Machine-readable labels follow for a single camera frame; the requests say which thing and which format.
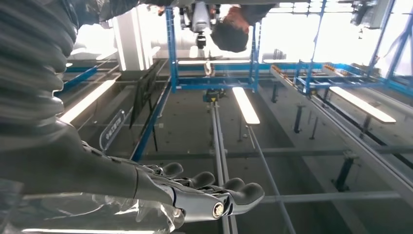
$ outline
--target blue steel beam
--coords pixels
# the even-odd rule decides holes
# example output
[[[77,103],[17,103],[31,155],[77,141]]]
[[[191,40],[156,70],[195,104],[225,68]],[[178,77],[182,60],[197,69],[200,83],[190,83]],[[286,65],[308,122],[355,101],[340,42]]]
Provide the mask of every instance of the blue steel beam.
[[[260,26],[258,28],[258,46],[255,50],[255,56],[254,56],[254,91],[257,92],[258,91],[258,79],[259,77],[259,73],[260,73],[260,68],[259,68],[259,61],[258,61],[258,57],[259,57],[259,53],[260,53],[260,45],[261,45],[261,28],[262,28],[262,22],[260,21]]]
[[[173,14],[173,8],[166,8],[165,16],[167,19],[167,35],[168,35],[168,54],[169,54],[169,67],[170,67],[170,76],[171,76],[171,86],[172,86],[172,92],[176,92],[176,82],[177,82],[177,66],[176,66],[176,50],[175,50],[175,38],[174,38],[174,32],[173,32],[173,26],[172,26],[172,14]]]
[[[86,72],[84,72],[84,73],[76,76],[75,78],[65,82],[63,84],[63,90],[62,91],[54,92],[55,97],[59,97],[63,93],[71,90],[72,88],[74,88],[75,86],[80,84],[81,82],[89,79],[91,76],[96,74],[96,72],[97,72],[97,66],[94,66],[94,67],[90,68],[89,70],[87,70]]]
[[[87,70],[91,69],[92,67],[68,67],[66,68],[65,73],[77,73],[77,72],[86,72]]]
[[[168,94],[169,94],[170,89],[171,89],[171,82],[169,79],[164,89],[162,90],[161,95],[158,98],[155,109],[152,111],[151,116],[149,117],[147,123],[145,124],[146,127],[141,133],[139,142],[136,145],[131,155],[131,160],[139,161],[140,158],[142,157],[143,151],[145,150],[146,144],[148,143],[150,134],[152,133],[153,126],[155,125],[156,120],[158,119],[158,116],[161,113],[161,110],[163,109],[168,99]]]
[[[387,24],[389,22],[390,14],[392,13],[393,6],[394,6],[395,2],[396,2],[395,0],[390,0],[389,4],[387,5],[387,9],[386,9],[383,21],[381,23],[382,28],[381,28],[380,36],[378,37],[377,45],[375,46],[375,50],[374,50],[372,58],[370,60],[370,65],[369,65],[369,70],[367,72],[367,77],[370,77],[370,75],[373,71],[373,68],[375,66],[376,56],[378,54],[378,50],[380,48],[381,41],[383,40],[384,32],[386,31],[386,27],[387,27]]]
[[[316,55],[317,41],[319,39],[321,22],[322,22],[322,18],[324,16],[326,3],[327,3],[327,0],[323,0],[322,6],[321,6],[321,12],[320,12],[319,26],[317,28],[316,37],[314,38],[314,51],[313,51],[313,55],[311,56],[310,64],[308,65],[307,79],[305,81],[305,88],[303,90],[303,92],[306,93],[306,94],[310,93],[310,82],[311,82],[311,74],[312,74],[312,71],[313,71],[314,56]]]
[[[400,37],[400,42],[397,47],[396,53],[393,56],[392,62],[390,63],[390,68],[389,71],[386,75],[386,80],[385,83],[387,85],[390,84],[391,78],[394,75],[394,71],[396,70],[396,66],[398,65],[400,61],[401,54],[403,53],[403,49],[406,45],[407,39],[409,38],[409,35],[411,34],[412,31],[412,26],[413,26],[413,8],[410,11],[409,19],[407,21],[407,25],[405,30],[403,31],[403,34]]]
[[[254,24],[253,26],[253,33],[252,33],[252,45],[251,45],[251,55],[249,58],[249,79],[252,82],[252,70],[253,70],[253,65],[254,65],[254,54],[256,53],[256,49],[255,49],[255,29],[256,29],[256,25]]]

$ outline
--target support pillar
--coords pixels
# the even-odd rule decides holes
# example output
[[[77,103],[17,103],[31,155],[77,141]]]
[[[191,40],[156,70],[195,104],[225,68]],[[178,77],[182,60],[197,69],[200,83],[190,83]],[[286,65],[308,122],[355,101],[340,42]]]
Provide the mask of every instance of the support pillar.
[[[153,17],[144,5],[113,19],[118,62],[122,71],[145,71],[153,65],[150,25]]]

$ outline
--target blue metal frame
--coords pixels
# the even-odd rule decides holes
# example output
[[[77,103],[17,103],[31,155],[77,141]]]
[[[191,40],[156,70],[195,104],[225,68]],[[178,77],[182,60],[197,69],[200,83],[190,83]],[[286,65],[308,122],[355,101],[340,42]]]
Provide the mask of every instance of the blue metal frame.
[[[326,4],[327,4],[327,0],[323,0],[322,6],[321,6],[321,12],[320,12],[319,26],[317,28],[316,37],[314,38],[314,51],[313,51],[313,55],[311,56],[310,64],[308,65],[307,79],[305,80],[305,87],[304,87],[304,90],[303,90],[303,92],[305,94],[310,93],[310,82],[312,81],[311,74],[313,72],[314,56],[316,55],[317,41],[319,40],[319,32],[320,32],[322,18],[324,16],[324,11],[325,11],[325,5]]]
[[[173,23],[173,8],[167,7],[165,10],[167,19],[168,53],[172,93],[176,92],[178,79],[178,61],[176,59],[175,28]]]
[[[191,70],[191,71],[203,71],[203,66],[178,66],[178,59],[176,56],[176,43],[175,43],[175,29],[173,22],[173,8],[168,7],[166,9],[167,19],[167,35],[168,35],[168,53],[169,53],[169,66],[171,74],[171,86],[172,92],[175,93],[177,89],[229,89],[232,87],[244,87],[251,88],[253,90],[258,89],[259,70],[265,66],[265,70],[268,70],[270,65],[261,65],[258,62],[258,53],[260,49],[261,40],[261,23],[258,31],[258,41],[256,40],[256,26],[254,26],[252,48],[249,66],[247,64],[216,64],[215,70],[236,70],[236,67],[248,66],[248,77],[228,77],[228,78],[180,78],[179,69]]]
[[[140,158],[142,157],[142,154],[145,150],[146,144],[148,143],[150,134],[152,133],[153,126],[155,125],[159,114],[161,113],[167,99],[168,99],[168,94],[169,90],[171,89],[171,82],[168,80],[168,83],[166,84],[165,88],[163,89],[158,102],[156,104],[155,109],[152,112],[152,115],[150,116],[149,122],[146,125],[146,128],[143,131],[143,134],[141,135],[141,138],[139,139],[138,144],[135,147],[135,150],[132,153],[131,160],[133,161],[139,161]]]
[[[392,62],[390,63],[390,68],[386,76],[385,83],[387,85],[390,85],[390,81],[392,79],[392,76],[394,75],[394,71],[396,70],[396,67],[400,61],[401,54],[403,53],[403,49],[406,45],[407,39],[409,36],[412,34],[412,27],[413,27],[413,8],[410,11],[409,15],[409,20],[406,25],[406,29],[403,31],[401,37],[400,37],[400,42],[397,47],[396,53],[394,54],[394,57],[392,59]]]
[[[93,76],[94,74],[97,73],[97,66],[94,66],[90,69],[88,69],[87,71],[85,71],[84,73],[76,76],[75,78],[65,82],[63,84],[63,89],[62,91],[58,91],[58,92],[54,92],[54,96],[55,97],[59,97],[60,95],[64,94],[65,92],[73,89],[74,87],[76,87],[78,84],[80,84],[81,82],[89,79],[91,76]]]

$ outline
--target metal bar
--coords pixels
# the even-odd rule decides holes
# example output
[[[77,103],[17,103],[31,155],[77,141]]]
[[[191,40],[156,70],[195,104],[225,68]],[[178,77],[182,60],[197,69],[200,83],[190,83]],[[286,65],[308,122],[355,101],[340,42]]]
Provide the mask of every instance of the metal bar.
[[[302,106],[300,105],[300,106],[297,106],[296,121],[294,122],[294,132],[295,133],[300,133],[301,114],[302,114]]]
[[[264,164],[265,172],[266,172],[267,176],[270,179],[272,189],[273,189],[276,196],[280,196],[280,191],[278,190],[277,184],[275,183],[274,178],[272,177],[270,168],[268,167],[268,164],[267,164],[267,161],[265,160],[264,154],[261,151],[260,144],[258,143],[258,140],[255,137],[254,130],[252,129],[251,126],[249,128],[250,128],[250,131],[251,131],[251,138],[254,140],[255,145],[257,146],[256,148],[258,149],[258,153],[260,155],[261,161]],[[281,209],[281,214],[282,214],[282,216],[285,220],[285,223],[287,224],[287,227],[288,227],[288,230],[289,230],[290,234],[295,234],[296,231],[294,230],[293,223],[291,222],[290,216],[288,215],[287,209],[285,208],[285,205],[284,205],[283,202],[280,202],[280,209]]]
[[[377,200],[377,199],[400,199],[400,195],[393,191],[382,192],[346,192],[327,194],[303,194],[303,195],[281,195],[265,196],[261,203],[301,203],[301,202],[324,202],[334,200]]]
[[[221,161],[222,161],[222,170],[224,173],[224,182],[227,182],[229,180],[229,174],[228,174],[228,165],[226,163],[226,153],[225,153],[225,147],[224,147],[224,137],[222,135],[222,129],[221,129],[221,120],[219,117],[219,111],[218,111],[218,103],[215,103],[215,116],[216,116],[216,121],[217,121],[217,132],[218,132],[218,141],[219,141],[219,149],[221,152]],[[234,216],[229,217],[229,223],[231,225],[231,233],[232,234],[238,234],[238,229],[237,229],[237,220],[235,219]]]
[[[249,60],[249,81],[252,82],[252,70],[254,66],[254,54],[256,53],[255,49],[255,29],[256,25],[254,24],[253,26],[253,33],[252,33],[252,45],[251,45],[251,55],[250,55],[250,60]]]
[[[274,82],[274,86],[272,88],[272,97],[271,97],[272,103],[277,102],[277,83]]]
[[[322,6],[321,6],[321,12],[320,12],[319,26],[317,28],[316,37],[314,38],[314,51],[313,51],[313,55],[311,56],[310,64],[308,65],[307,79],[305,80],[305,88],[304,88],[304,93],[306,93],[306,94],[308,94],[310,92],[310,82],[311,82],[311,74],[312,74],[312,71],[313,71],[314,56],[316,55],[317,41],[319,39],[321,21],[322,21],[322,18],[324,16],[326,3],[327,3],[327,0],[323,0]]]
[[[387,5],[386,12],[384,13],[384,18],[383,18],[383,21],[381,22],[381,25],[382,25],[381,32],[380,32],[380,35],[378,36],[377,45],[375,46],[375,50],[374,50],[372,58],[370,60],[369,70],[367,71],[367,77],[368,78],[372,74],[373,68],[375,66],[378,50],[379,50],[381,42],[383,40],[384,32],[386,31],[387,24],[388,24],[389,18],[390,18],[390,14],[392,12],[392,9],[393,9],[393,6],[394,6],[395,2],[396,2],[396,0],[390,0],[389,4]]]
[[[260,21],[260,26],[258,27],[258,46],[256,46],[255,54],[254,54],[254,91],[256,92],[258,90],[258,79],[259,77],[259,53],[260,53],[260,46],[261,46],[261,28],[262,28],[262,22]]]
[[[218,121],[216,115],[216,106],[212,102],[211,105],[211,115],[212,115],[212,128],[213,128],[213,136],[214,136],[214,147],[215,147],[215,161],[217,163],[217,176],[218,176],[218,185],[224,185],[224,171],[223,171],[223,163],[222,163],[222,156],[221,156],[221,144],[219,141],[219,129],[218,129]],[[230,234],[230,227],[229,227],[229,220],[228,217],[222,218],[223,224],[223,233]]]
[[[161,95],[158,98],[158,101],[156,102],[156,106],[152,112],[152,115],[147,119],[147,122],[145,123],[146,128],[141,133],[139,142],[137,143],[135,149],[133,150],[132,155],[130,156],[131,160],[138,161],[141,158],[143,151],[145,150],[146,144],[148,142],[148,138],[151,133],[151,126],[153,126],[156,120],[158,119],[158,115],[161,112],[162,106],[165,105],[165,102],[167,100],[166,94],[169,92],[170,88],[171,88],[171,83],[170,83],[170,78],[169,78],[168,82],[164,86],[164,89],[162,90]]]
[[[374,149],[384,154],[386,157],[390,154],[413,154],[413,146],[375,146]],[[308,156],[341,156],[349,152],[348,148],[341,149],[296,149],[296,148],[264,148],[261,149],[266,158],[271,157],[308,157]],[[128,152],[117,152],[112,154],[116,157],[129,157]],[[228,152],[226,158],[254,158],[257,157],[254,151],[237,151]],[[187,160],[187,159],[211,159],[213,155],[210,152],[188,153],[188,152],[159,152],[153,155],[145,155],[142,160]]]
[[[152,100],[151,97],[148,99],[149,104],[149,112],[152,112]],[[155,151],[158,152],[158,142],[156,142],[156,132],[155,132],[155,124],[152,126],[152,136],[153,136],[153,143],[155,144]]]
[[[407,21],[406,28],[400,37],[400,43],[393,56],[392,62],[390,63],[389,71],[387,72],[387,75],[386,75],[385,83],[387,85],[390,84],[391,77],[393,76],[394,71],[396,70],[396,67],[400,61],[400,57],[401,57],[401,54],[403,53],[404,46],[406,45],[409,34],[412,31],[412,25],[413,25],[413,15],[410,15],[409,20]]]
[[[174,47],[174,40],[175,38],[173,38],[173,27],[171,24],[171,21],[173,20],[172,18],[172,11],[173,8],[166,8],[165,10],[165,17],[167,19],[167,36],[168,36],[168,54],[169,54],[169,68],[170,68],[170,76],[171,76],[171,86],[172,86],[172,93],[175,93],[176,91],[176,72],[175,72],[175,68],[176,68],[176,59],[175,59],[175,55],[176,51],[175,51],[175,47]]]
[[[307,99],[296,91],[286,80],[279,79],[287,89],[295,93],[308,108],[320,113],[321,120],[326,123],[332,131],[340,136],[347,146],[360,158],[362,158],[390,187],[396,190],[402,197],[413,206],[413,181],[407,178],[401,171],[390,164],[383,156],[358,138],[351,130],[344,126],[331,113],[315,102],[315,98]]]
[[[372,116],[367,115],[366,119],[364,120],[361,133],[359,135],[360,138],[363,138],[364,134],[369,130],[370,122],[372,121]]]
[[[338,175],[338,178],[334,183],[334,186],[339,192],[344,192],[347,190],[345,182],[347,180],[348,174],[350,172],[350,169],[353,163],[354,163],[354,158],[349,157],[349,158],[346,158],[346,160],[343,163],[343,166],[341,167],[340,174]]]
[[[54,96],[55,97],[59,97],[60,95],[62,95],[63,93],[68,92],[69,90],[73,89],[74,87],[76,87],[78,84],[80,84],[81,82],[89,79],[91,76],[93,76],[94,74],[97,73],[97,66],[94,66],[92,68],[90,68],[89,70],[87,70],[86,72],[76,76],[75,78],[68,80],[67,82],[65,82],[63,84],[63,90],[62,91],[58,91],[58,92],[54,92]]]
[[[75,98],[77,98],[78,94],[83,93],[85,90],[89,89],[92,85],[98,83],[101,79],[107,77],[108,75],[112,74],[115,70],[119,69],[119,65],[115,66],[114,68],[112,68],[110,71],[108,71],[107,73],[101,75],[99,78],[97,78],[96,80],[94,80],[94,82],[89,83],[88,85],[86,85],[85,87],[83,87],[81,90],[77,91],[74,95],[71,95],[68,99],[63,100],[64,103],[68,104],[70,102],[72,102]]]
[[[319,122],[319,118],[316,117],[316,121],[314,122],[314,128],[313,128],[313,132],[311,134],[310,140],[314,140],[314,136],[316,134],[316,129],[317,129],[317,123]]]

